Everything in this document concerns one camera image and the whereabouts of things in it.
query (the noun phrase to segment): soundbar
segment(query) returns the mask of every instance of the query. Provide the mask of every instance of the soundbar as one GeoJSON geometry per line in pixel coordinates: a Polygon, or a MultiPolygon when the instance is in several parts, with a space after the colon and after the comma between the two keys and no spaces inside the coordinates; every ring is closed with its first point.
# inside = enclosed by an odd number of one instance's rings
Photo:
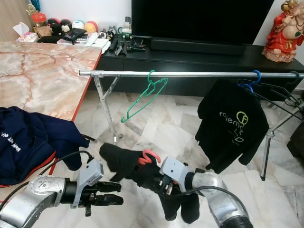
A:
{"type": "Polygon", "coordinates": [[[244,45],[211,44],[186,39],[152,38],[151,49],[238,56],[244,53],[246,47],[244,45]]]}

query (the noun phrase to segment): white print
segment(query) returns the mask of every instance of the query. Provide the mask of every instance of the white print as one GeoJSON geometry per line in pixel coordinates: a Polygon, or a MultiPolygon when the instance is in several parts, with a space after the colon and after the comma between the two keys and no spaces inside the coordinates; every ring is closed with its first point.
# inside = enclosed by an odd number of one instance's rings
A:
{"type": "MultiPolygon", "coordinates": [[[[9,137],[9,134],[1,132],[1,137],[7,138],[9,137]]],[[[11,143],[12,148],[14,148],[17,152],[21,151],[20,147],[14,143],[14,139],[12,137],[8,138],[7,140],[11,143]]]]}
{"type": "Polygon", "coordinates": [[[18,147],[17,144],[12,144],[12,148],[16,149],[17,152],[19,152],[21,149],[18,147]]]}
{"type": "Polygon", "coordinates": [[[5,137],[7,138],[9,136],[9,134],[6,134],[6,133],[1,133],[1,137],[5,137]]]}
{"type": "Polygon", "coordinates": [[[14,143],[14,140],[13,140],[12,137],[8,138],[8,141],[9,141],[10,143],[14,143]]]}
{"type": "Polygon", "coordinates": [[[228,115],[224,112],[219,112],[219,116],[223,116],[225,121],[227,121],[229,124],[236,126],[236,129],[234,130],[234,133],[233,133],[235,138],[233,140],[236,142],[239,142],[239,143],[243,142],[244,139],[240,137],[242,135],[242,133],[244,132],[243,126],[240,125],[238,121],[228,118],[228,115]]]}
{"type": "Polygon", "coordinates": [[[244,141],[244,139],[242,139],[241,137],[235,138],[234,140],[237,141],[237,142],[239,142],[239,143],[241,143],[241,142],[244,141]]]}

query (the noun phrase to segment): television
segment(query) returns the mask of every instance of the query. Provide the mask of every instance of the television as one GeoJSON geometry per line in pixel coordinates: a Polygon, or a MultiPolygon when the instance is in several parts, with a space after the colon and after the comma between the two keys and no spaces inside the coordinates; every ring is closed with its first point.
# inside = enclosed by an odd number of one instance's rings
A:
{"type": "Polygon", "coordinates": [[[136,37],[253,44],[274,0],[132,0],[136,37]]]}

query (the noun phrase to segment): jar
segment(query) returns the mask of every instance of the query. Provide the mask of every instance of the jar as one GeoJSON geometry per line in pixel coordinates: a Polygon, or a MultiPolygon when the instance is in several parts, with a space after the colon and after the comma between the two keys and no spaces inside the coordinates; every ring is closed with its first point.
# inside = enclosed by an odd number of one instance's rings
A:
{"type": "Polygon", "coordinates": [[[34,13],[32,15],[35,27],[42,27],[48,25],[48,20],[45,14],[43,13],[34,13]]]}

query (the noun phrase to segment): black cabinet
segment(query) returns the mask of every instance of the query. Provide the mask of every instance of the black cabinet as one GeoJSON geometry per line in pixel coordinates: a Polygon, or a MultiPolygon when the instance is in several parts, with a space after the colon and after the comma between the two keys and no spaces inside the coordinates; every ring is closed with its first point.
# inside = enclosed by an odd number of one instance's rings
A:
{"type": "MultiPolygon", "coordinates": [[[[174,51],[160,51],[149,49],[146,44],[146,52],[132,52],[127,56],[116,57],[114,53],[106,52],[102,55],[97,64],[96,70],[115,71],[155,71],[163,72],[280,72],[286,73],[297,71],[304,73],[304,66],[297,60],[291,63],[275,63],[266,59],[262,54],[262,46],[247,46],[242,56],[187,53],[174,51]]],[[[104,89],[108,89],[114,77],[101,79],[104,89]]],[[[161,94],[167,95],[189,95],[205,96],[213,86],[217,78],[192,78],[174,77],[169,78],[166,88],[161,94]]],[[[262,82],[284,85],[292,79],[285,78],[263,78],[262,82]]],[[[147,78],[144,77],[121,77],[116,84],[114,91],[142,93],[147,88],[147,78]]],[[[162,85],[157,85],[156,92],[162,85]]],[[[91,82],[89,89],[95,89],[94,82],[91,82]]],[[[272,100],[280,100],[265,89],[257,88],[257,91],[272,100]]]]}

